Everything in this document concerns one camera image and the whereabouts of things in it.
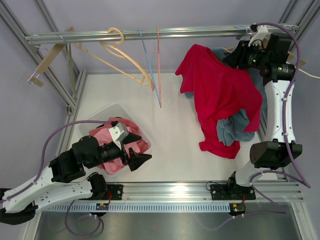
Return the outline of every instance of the white plastic bin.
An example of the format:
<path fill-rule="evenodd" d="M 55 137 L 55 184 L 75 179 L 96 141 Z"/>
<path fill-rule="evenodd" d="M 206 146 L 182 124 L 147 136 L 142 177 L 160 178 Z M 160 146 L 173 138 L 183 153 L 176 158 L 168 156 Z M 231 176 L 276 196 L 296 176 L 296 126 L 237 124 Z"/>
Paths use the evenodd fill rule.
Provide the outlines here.
<path fill-rule="evenodd" d="M 89 116 L 88 118 L 86 118 L 87 120 L 97 120 L 97 121 L 107 121 L 109 118 L 123 118 L 123 119 L 128 119 L 132 122 L 134 122 L 140 129 L 140 134 L 142 139 L 148 143 L 149 145 L 149 149 L 145 152 L 145 154 L 152 154 L 152 143 L 150 140 L 150 135 L 148 135 L 145 130 L 144 130 L 144 126 L 142 123 L 139 123 L 138 121 L 136 121 L 136 119 L 134 118 L 134 116 L 132 115 L 131 112 L 129 112 L 127 109 L 125 109 L 123 106 L 121 106 L 119 103 L 114 103 L 112 105 L 109 105 L 107 107 L 104 107 L 103 109 L 99 110 L 96 114 L 94 114 L 93 116 Z M 93 124 L 93 123 L 83 123 L 79 125 L 79 132 L 82 136 L 86 136 L 89 135 L 89 131 L 92 129 L 95 129 L 96 127 L 100 126 L 101 124 L 97 123 L 97 124 Z M 106 177 L 115 177 L 121 173 L 123 173 L 124 171 L 130 171 L 128 166 L 123 167 L 121 170 L 117 171 L 114 174 L 108 174 L 104 169 L 101 169 L 102 173 L 106 176 Z"/>

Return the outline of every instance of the robotic arm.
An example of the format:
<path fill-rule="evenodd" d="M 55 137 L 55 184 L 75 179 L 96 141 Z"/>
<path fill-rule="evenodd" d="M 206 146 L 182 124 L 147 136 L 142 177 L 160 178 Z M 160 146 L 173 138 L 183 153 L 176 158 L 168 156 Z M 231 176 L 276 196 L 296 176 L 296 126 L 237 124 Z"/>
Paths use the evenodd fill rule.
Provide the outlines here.
<path fill-rule="evenodd" d="M 4 200 L 0 222 L 17 225 L 31 220 L 36 213 L 63 202 L 102 199 L 108 188 L 101 174 L 95 172 L 82 182 L 72 182 L 86 175 L 84 167 L 90 169 L 120 158 L 124 165 L 134 171 L 152 157 L 136 153 L 132 148 L 129 148 L 128 155 L 124 145 L 141 140 L 141 136 L 128 132 L 126 126 L 117 121 L 111 125 L 109 132 L 113 142 L 99 146 L 96 138 L 84 136 L 69 151 L 52 160 L 43 169 L 37 182 L 34 182 L 33 177 L 14 189 L 0 188 L 0 197 Z M 26 191 L 8 199 L 29 184 L 32 186 Z"/>
<path fill-rule="evenodd" d="M 254 200 L 256 196 L 253 188 L 250 187 L 252 175 L 264 170 L 283 168 L 291 163 L 282 124 L 283 101 L 286 101 L 287 137 L 293 158 L 297 158 L 302 153 L 302 145 L 295 142 L 292 125 L 293 87 L 288 97 L 284 97 L 295 73 L 295 66 L 286 63 L 292 39 L 286 33 L 272 33 L 267 47 L 264 48 L 262 40 L 268 33 L 267 28 L 252 25 L 251 29 L 257 34 L 251 40 L 239 41 L 235 51 L 226 56 L 223 62 L 232 68 L 260 70 L 267 96 L 267 130 L 264 141 L 251 146 L 250 161 L 242 169 L 234 172 L 225 186 L 211 185 L 211 192 L 216 193 L 211 194 L 212 199 L 215 200 L 242 200 L 243 195 L 248 200 Z"/>

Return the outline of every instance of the wooden hanger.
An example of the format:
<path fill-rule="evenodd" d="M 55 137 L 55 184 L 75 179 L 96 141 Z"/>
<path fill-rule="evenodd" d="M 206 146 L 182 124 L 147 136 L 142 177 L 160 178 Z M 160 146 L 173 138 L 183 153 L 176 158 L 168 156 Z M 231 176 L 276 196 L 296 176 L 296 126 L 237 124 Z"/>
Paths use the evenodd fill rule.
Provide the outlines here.
<path fill-rule="evenodd" d="M 113 66 L 112 64 L 108 63 L 107 61 L 101 59 L 100 57 L 94 55 L 93 53 L 91 53 L 88 49 L 86 48 L 83 48 L 82 47 L 82 44 L 79 43 L 74 43 L 74 45 L 82 50 L 83 52 L 89 54 L 90 56 L 94 57 L 95 59 L 101 61 L 102 63 L 108 65 L 109 67 L 113 68 L 114 70 L 126 75 L 127 77 L 137 81 L 138 83 L 142 84 L 142 85 L 145 85 L 145 86 L 150 86 L 151 87 L 151 90 L 153 91 L 155 89 L 155 86 L 150 78 L 150 76 L 147 74 L 147 72 L 135 61 L 133 60 L 130 56 L 128 56 L 127 54 L 125 54 L 123 51 L 121 51 L 120 49 L 117 48 L 117 45 L 120 45 L 122 44 L 124 41 L 125 41 L 125 37 L 124 35 L 122 34 L 122 32 L 120 30 L 118 30 L 117 28 L 114 28 L 114 27 L 111 27 L 109 28 L 108 30 L 108 33 L 111 33 L 112 31 L 116 31 L 117 33 L 119 33 L 119 35 L 121 36 L 121 40 L 118 41 L 118 42 L 115 42 L 113 45 L 110 44 L 110 43 L 107 43 L 107 42 L 103 42 L 101 41 L 100 44 L 103 46 L 104 49 L 106 49 L 109 53 L 111 53 L 112 55 L 118 57 L 118 58 L 121 58 L 121 59 L 128 59 L 130 62 L 132 62 L 139 70 L 140 72 L 143 74 L 143 77 L 142 77 L 142 80 L 139 80 L 136 76 L 131 76 L 129 75 L 128 73 L 122 71 L 121 69 Z M 108 47 L 112 48 L 113 50 L 117 51 L 118 53 L 120 53 L 121 55 L 113 52 L 112 50 L 110 50 Z"/>

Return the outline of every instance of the red shirt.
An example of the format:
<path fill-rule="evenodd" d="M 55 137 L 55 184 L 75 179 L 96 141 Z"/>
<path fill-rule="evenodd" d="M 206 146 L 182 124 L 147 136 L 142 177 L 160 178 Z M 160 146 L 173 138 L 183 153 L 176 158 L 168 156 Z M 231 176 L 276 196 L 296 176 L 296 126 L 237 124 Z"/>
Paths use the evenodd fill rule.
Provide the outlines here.
<path fill-rule="evenodd" d="M 175 74 L 182 75 L 180 93 L 194 93 L 195 110 L 205 137 L 199 143 L 200 149 L 234 159 L 240 143 L 225 146 L 220 142 L 217 122 L 244 109 L 249 119 L 244 131 L 259 130 L 263 99 L 247 71 L 224 65 L 208 47 L 194 44 Z"/>

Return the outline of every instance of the pink cloth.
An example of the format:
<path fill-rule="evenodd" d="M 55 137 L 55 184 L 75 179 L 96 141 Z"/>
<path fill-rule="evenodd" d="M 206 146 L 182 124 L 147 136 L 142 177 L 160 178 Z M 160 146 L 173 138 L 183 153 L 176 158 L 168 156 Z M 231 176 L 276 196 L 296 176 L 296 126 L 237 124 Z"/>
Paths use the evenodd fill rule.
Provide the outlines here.
<path fill-rule="evenodd" d="M 118 121 L 119 123 L 122 123 L 126 125 L 126 129 L 133 134 L 141 135 L 139 127 L 132 121 L 124 118 L 119 117 L 110 117 L 108 121 Z M 105 124 L 104 126 L 101 126 L 96 129 L 92 129 L 89 134 L 90 136 L 95 137 L 99 145 L 108 144 L 112 142 L 112 137 L 109 133 L 109 128 L 111 128 L 111 124 Z M 131 142 L 129 144 L 124 145 L 125 151 L 127 154 L 129 154 L 129 148 L 132 148 L 136 153 L 144 153 L 149 149 L 148 143 L 146 143 L 144 140 L 139 140 L 136 142 Z M 113 161 L 105 162 L 104 164 L 101 164 L 98 166 L 98 168 L 105 169 L 105 171 L 108 174 L 114 174 L 118 172 L 120 169 L 124 167 L 122 161 L 120 158 L 117 158 Z"/>

